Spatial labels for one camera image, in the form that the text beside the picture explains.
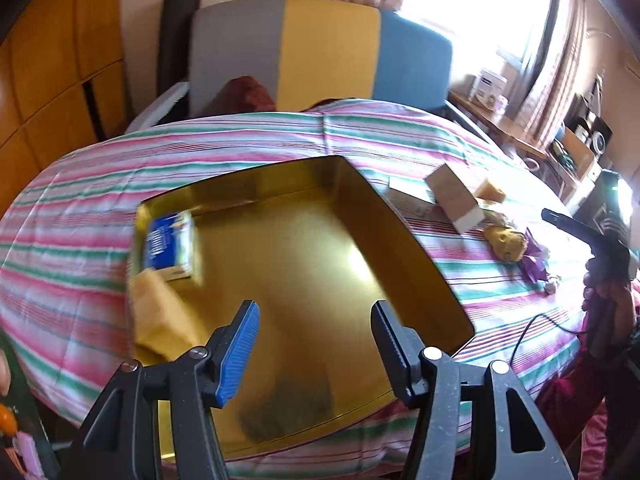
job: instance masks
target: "striped bedsheet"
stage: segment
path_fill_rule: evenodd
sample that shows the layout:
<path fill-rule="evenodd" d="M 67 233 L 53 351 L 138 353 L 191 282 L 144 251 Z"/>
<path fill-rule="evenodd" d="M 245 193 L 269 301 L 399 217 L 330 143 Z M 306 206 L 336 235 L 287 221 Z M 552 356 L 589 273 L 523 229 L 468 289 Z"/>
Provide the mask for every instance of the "striped bedsheet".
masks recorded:
<path fill-rule="evenodd" d="M 0 221 L 0 322 L 34 394 L 79 424 L 132 349 L 125 282 L 141 200 L 209 176 L 308 156 L 343 155 L 377 187 L 421 180 L 443 162 L 473 189 L 498 175 L 519 225 L 551 249 L 562 276 L 547 296 L 517 266 L 498 263 L 480 230 L 460 236 L 441 219 L 407 217 L 472 319 L 477 335 L 457 359 L 508 360 L 527 321 L 546 312 L 577 329 L 588 247 L 540 220 L 564 206 L 542 182 L 449 121 L 401 105 L 346 100 L 308 113 L 257 113 L 166 124 L 70 153 L 42 171 Z M 535 395 L 577 351 L 544 319 L 514 361 Z M 462 407 L 460 447 L 470 410 Z M 304 446 L 229 463 L 236 478 L 383 474 L 404 462 L 417 414 L 394 402 Z"/>

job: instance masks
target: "gold tin tray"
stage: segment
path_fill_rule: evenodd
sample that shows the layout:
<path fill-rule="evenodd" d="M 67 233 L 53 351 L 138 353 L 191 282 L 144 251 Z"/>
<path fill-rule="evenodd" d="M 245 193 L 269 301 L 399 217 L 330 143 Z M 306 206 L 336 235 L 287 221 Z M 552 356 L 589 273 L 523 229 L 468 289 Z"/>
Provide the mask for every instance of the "gold tin tray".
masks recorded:
<path fill-rule="evenodd" d="M 474 335 L 458 300 L 403 220 L 340 156 L 227 173 L 144 201 L 132 275 L 154 218 L 190 210 L 194 273 L 170 286 L 211 332 L 242 300 L 260 330 L 238 394 L 212 410 L 226 459 L 273 452 L 362 420 L 394 398 L 370 328 L 389 300 L 427 345 L 456 352 Z M 159 357 L 137 348 L 144 364 Z M 174 455 L 170 408 L 161 454 Z"/>

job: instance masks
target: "hand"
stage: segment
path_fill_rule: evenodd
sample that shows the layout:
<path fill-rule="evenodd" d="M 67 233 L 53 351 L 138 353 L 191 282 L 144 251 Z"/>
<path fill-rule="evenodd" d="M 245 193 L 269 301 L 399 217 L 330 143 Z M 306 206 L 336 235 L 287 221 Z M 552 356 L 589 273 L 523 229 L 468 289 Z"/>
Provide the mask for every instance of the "hand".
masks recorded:
<path fill-rule="evenodd" d="M 582 309 L 588 311 L 597 304 L 609 304 L 609 301 L 602 300 L 612 300 L 616 312 L 608 343 L 619 346 L 627 341 L 636 325 L 636 308 L 631 296 L 630 284 L 613 280 L 604 281 L 603 266 L 602 260 L 598 258 L 592 258 L 587 262 L 588 272 L 583 280 L 585 288 Z"/>

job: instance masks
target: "yellow sponge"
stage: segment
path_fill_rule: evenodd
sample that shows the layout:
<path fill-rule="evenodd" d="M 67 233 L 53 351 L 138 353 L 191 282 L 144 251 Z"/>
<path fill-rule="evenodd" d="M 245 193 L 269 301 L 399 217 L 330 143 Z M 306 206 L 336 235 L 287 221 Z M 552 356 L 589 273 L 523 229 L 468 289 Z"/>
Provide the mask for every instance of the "yellow sponge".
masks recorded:
<path fill-rule="evenodd" d="M 173 361 L 200 344 L 184 303 L 157 270 L 145 269 L 129 283 L 136 344 Z"/>
<path fill-rule="evenodd" d="M 502 203 L 507 198 L 506 193 L 496 186 L 488 177 L 482 181 L 474 193 L 476 198 Z"/>

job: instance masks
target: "wooden cabinet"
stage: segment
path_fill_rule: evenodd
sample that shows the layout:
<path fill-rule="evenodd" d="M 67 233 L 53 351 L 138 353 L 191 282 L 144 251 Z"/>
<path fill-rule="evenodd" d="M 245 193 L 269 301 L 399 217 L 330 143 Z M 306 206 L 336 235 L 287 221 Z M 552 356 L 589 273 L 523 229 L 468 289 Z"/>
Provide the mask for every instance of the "wooden cabinet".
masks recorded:
<path fill-rule="evenodd" d="M 120 0 L 27 4 L 0 44 L 0 215 L 40 170 L 97 142 L 100 129 L 124 132 L 122 56 Z"/>
<path fill-rule="evenodd" d="M 122 59 L 120 0 L 76 0 L 80 77 Z"/>
<path fill-rule="evenodd" d="M 79 79 L 75 0 L 31 0 L 9 34 L 14 88 L 23 119 Z"/>
<path fill-rule="evenodd" d="M 20 126 L 20 116 L 15 106 L 11 81 L 9 43 L 0 44 L 0 146 Z"/>
<path fill-rule="evenodd" d="M 0 148 L 0 216 L 24 187 L 33 180 L 40 168 L 36 164 L 23 129 L 15 132 Z"/>
<path fill-rule="evenodd" d="M 97 141 L 81 84 L 53 99 L 24 128 L 41 168 Z"/>
<path fill-rule="evenodd" d="M 127 129 L 124 64 L 119 61 L 91 79 L 102 130 L 108 139 Z"/>

